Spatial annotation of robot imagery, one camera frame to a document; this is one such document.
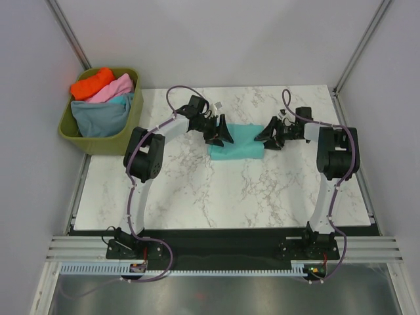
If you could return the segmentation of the teal t shirt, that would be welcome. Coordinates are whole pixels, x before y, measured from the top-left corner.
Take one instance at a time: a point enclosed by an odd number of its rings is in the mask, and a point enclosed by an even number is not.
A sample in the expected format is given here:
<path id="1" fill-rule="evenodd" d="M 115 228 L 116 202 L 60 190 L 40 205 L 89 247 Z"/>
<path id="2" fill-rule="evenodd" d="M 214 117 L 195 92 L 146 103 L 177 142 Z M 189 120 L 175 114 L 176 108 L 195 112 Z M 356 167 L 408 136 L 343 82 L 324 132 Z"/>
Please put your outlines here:
<path id="1" fill-rule="evenodd" d="M 209 145 L 207 153 L 211 160 L 229 161 L 264 157 L 264 144 L 255 141 L 255 137 L 264 129 L 262 125 L 228 124 L 227 127 L 234 143 L 225 143 L 223 147 Z"/>

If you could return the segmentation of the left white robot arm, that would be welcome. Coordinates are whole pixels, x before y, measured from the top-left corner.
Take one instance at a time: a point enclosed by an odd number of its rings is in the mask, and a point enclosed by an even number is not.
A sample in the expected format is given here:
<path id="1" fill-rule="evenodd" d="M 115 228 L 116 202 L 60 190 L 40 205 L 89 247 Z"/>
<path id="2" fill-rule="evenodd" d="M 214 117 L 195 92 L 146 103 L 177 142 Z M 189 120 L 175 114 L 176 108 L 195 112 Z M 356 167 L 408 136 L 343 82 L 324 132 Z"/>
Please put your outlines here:
<path id="1" fill-rule="evenodd" d="M 152 242 L 142 237 L 148 194 L 163 167 L 165 145 L 189 131 L 200 132 L 206 144 L 223 147 L 226 143 L 234 143 L 225 115 L 212 114 L 209 102 L 194 95 L 159 125 L 150 130 L 133 129 L 123 159 L 132 187 L 127 210 L 119 227 L 114 229 L 114 237 L 108 242 L 107 259 L 142 258 L 147 245 Z"/>

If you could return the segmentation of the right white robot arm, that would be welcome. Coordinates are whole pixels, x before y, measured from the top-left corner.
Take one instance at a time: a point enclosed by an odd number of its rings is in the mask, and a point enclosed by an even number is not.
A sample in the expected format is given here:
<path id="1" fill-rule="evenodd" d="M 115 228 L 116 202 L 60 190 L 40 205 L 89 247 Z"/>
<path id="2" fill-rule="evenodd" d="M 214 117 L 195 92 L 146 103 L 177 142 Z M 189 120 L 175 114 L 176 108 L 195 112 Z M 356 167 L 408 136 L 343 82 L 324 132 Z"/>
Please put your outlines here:
<path id="1" fill-rule="evenodd" d="M 317 144 L 316 167 L 320 173 L 320 190 L 315 210 L 300 238 L 280 241 L 282 257 L 290 260 L 339 259 L 335 241 L 337 227 L 333 219 L 342 185 L 360 168 L 357 130 L 315 122 L 310 107 L 298 107 L 294 116 L 295 120 L 290 124 L 273 116 L 254 138 L 263 142 L 267 150 L 281 150 L 288 140 Z"/>

